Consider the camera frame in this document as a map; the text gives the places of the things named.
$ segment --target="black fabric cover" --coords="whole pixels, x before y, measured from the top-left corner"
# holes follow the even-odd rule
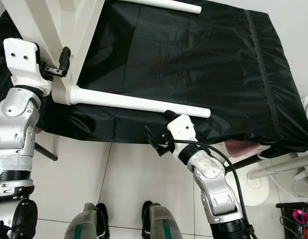
[[[107,1],[89,48],[81,88],[211,109],[192,118],[199,140],[227,139],[308,149],[308,120],[288,62],[267,14],[210,1],[200,15]],[[46,97],[40,126],[80,140],[160,140],[163,114],[92,105],[66,106]]]
[[[7,11],[0,17],[0,102],[5,99],[8,90],[13,87],[11,73],[5,64],[3,40],[5,38],[21,38]]]

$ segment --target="white tube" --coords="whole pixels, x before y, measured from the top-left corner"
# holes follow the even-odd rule
[[[143,5],[149,5],[149,6],[157,6],[177,11],[185,11],[195,14],[200,14],[202,8],[200,6],[191,5],[179,1],[173,1],[173,0],[122,0],[127,2],[133,2]]]
[[[69,102],[72,105],[82,103],[161,113],[170,110],[179,115],[189,115],[202,118],[210,117],[210,110],[205,108],[122,96],[100,91],[90,91],[81,89],[78,86],[71,86],[68,94]]]
[[[297,173],[295,176],[294,176],[294,180],[295,181],[299,181],[299,180],[302,180],[304,178],[308,177],[308,172],[304,169],[302,172],[300,173]]]
[[[286,172],[289,170],[302,168],[308,166],[308,154],[302,157],[294,158],[285,163],[276,164],[267,168],[253,171],[249,174],[249,179],[261,178],[269,175],[273,175],[279,172]]]

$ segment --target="pink object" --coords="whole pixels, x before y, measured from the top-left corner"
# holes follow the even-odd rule
[[[293,218],[297,223],[307,224],[308,223],[308,213],[302,210],[295,210],[293,212]]]
[[[34,131],[35,131],[35,134],[40,134],[43,130],[36,127]]]
[[[237,158],[259,148],[261,144],[229,139],[225,141],[225,146],[229,155]]]

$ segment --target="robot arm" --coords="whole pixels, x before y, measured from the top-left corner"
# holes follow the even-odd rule
[[[195,182],[201,189],[201,199],[215,239],[249,239],[254,236],[251,225],[246,223],[241,205],[237,202],[233,190],[225,180],[225,167],[217,158],[209,155],[205,149],[195,145],[197,142],[193,124],[186,115],[176,115],[167,111],[172,120],[168,125],[168,134],[163,135],[168,147],[157,144],[148,127],[145,133],[150,144],[161,156],[171,151],[173,157],[181,160],[193,173]],[[190,140],[193,144],[174,142]]]
[[[31,239],[37,221],[36,204],[28,198],[34,190],[34,129],[41,99],[51,91],[51,75],[65,76],[70,50],[64,48],[60,69],[53,69],[40,61],[32,42],[8,38],[3,45],[14,87],[0,103],[0,239]]]

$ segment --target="floor tile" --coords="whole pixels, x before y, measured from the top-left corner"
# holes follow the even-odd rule
[[[195,239],[194,235],[182,234],[183,239]]]
[[[141,229],[146,200],[166,206],[181,232],[194,234],[193,178],[187,168],[170,153],[160,158],[149,145],[112,144],[101,193],[110,226]]]
[[[212,239],[213,237],[195,235],[195,239]]]
[[[142,230],[110,227],[110,239],[142,239]],[[194,239],[194,235],[183,234],[183,239]]]
[[[40,219],[70,222],[87,202],[98,203],[110,144],[41,133],[36,141],[59,156],[54,162],[38,152],[33,158],[30,196]]]
[[[33,239],[63,239],[69,223],[38,220]]]
[[[254,226],[256,236],[259,239],[284,238],[283,228],[279,223],[281,216],[280,210],[275,208],[276,203],[279,202],[278,192],[272,180],[269,180],[270,191],[266,201],[258,206],[246,207],[247,216],[250,223]],[[200,189],[195,184],[194,186],[195,197],[195,234],[212,236],[210,226],[208,224],[205,211],[200,199]]]

